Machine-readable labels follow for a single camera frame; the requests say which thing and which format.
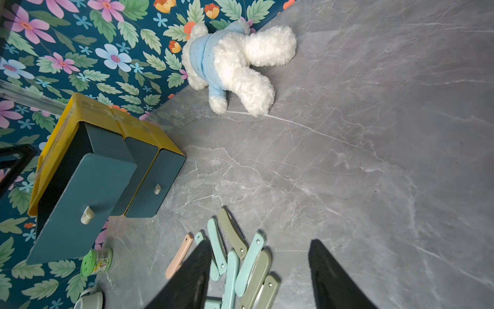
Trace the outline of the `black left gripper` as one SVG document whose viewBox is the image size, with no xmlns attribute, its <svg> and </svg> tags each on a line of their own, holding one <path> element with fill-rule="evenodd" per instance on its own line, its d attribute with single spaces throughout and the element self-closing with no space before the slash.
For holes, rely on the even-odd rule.
<svg viewBox="0 0 494 309">
<path fill-rule="evenodd" d="M 1 149 L 1 158 L 14 157 L 11 160 L 1 161 L 1 170 L 7 169 L 7 173 L 1 179 L 1 197 L 14 184 L 17 177 L 24 171 L 36 154 L 36 149 L 29 144 L 14 145 Z"/>
</svg>

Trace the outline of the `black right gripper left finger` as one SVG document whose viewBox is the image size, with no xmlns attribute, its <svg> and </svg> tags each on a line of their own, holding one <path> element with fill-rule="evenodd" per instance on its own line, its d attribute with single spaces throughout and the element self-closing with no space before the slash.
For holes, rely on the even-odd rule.
<svg viewBox="0 0 494 309">
<path fill-rule="evenodd" d="M 194 249 L 177 273 L 145 306 L 145 309 L 204 308 L 211 261 L 212 246 L 208 240 L 205 240 Z"/>
</svg>

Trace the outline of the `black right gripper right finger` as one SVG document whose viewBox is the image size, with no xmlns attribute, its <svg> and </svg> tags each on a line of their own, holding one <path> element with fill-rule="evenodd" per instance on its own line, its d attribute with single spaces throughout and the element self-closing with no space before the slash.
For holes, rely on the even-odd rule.
<svg viewBox="0 0 494 309">
<path fill-rule="evenodd" d="M 319 239 L 311 241 L 308 260 L 317 308 L 376 309 Z"/>
</svg>

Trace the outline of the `olive knife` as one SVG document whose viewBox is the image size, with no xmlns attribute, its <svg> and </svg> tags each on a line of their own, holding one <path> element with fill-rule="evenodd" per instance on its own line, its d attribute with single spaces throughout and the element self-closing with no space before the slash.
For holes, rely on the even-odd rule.
<svg viewBox="0 0 494 309">
<path fill-rule="evenodd" d="M 234 251 L 239 256 L 239 259 L 244 260 L 248 252 L 248 247 L 244 239 L 241 237 L 241 235 L 238 233 L 237 229 L 235 228 L 234 221 L 230 216 L 230 213 L 225 207 L 222 207 L 217 213 L 217 218 L 219 220 L 219 224 L 221 225 L 221 228 L 225 233 L 225 236 L 228 238 L 229 242 L 234 248 Z"/>
<path fill-rule="evenodd" d="M 270 251 L 263 249 L 260 252 L 257 263 L 253 268 L 250 282 L 248 283 L 245 293 L 240 300 L 240 309 L 253 309 L 255 300 L 257 299 L 257 296 L 261 291 L 261 287 L 263 286 L 270 270 L 271 263 L 272 257 Z"/>
<path fill-rule="evenodd" d="M 262 286 L 258 300 L 255 304 L 255 309 L 272 309 L 280 286 L 280 279 L 276 275 L 268 275 Z"/>
</svg>

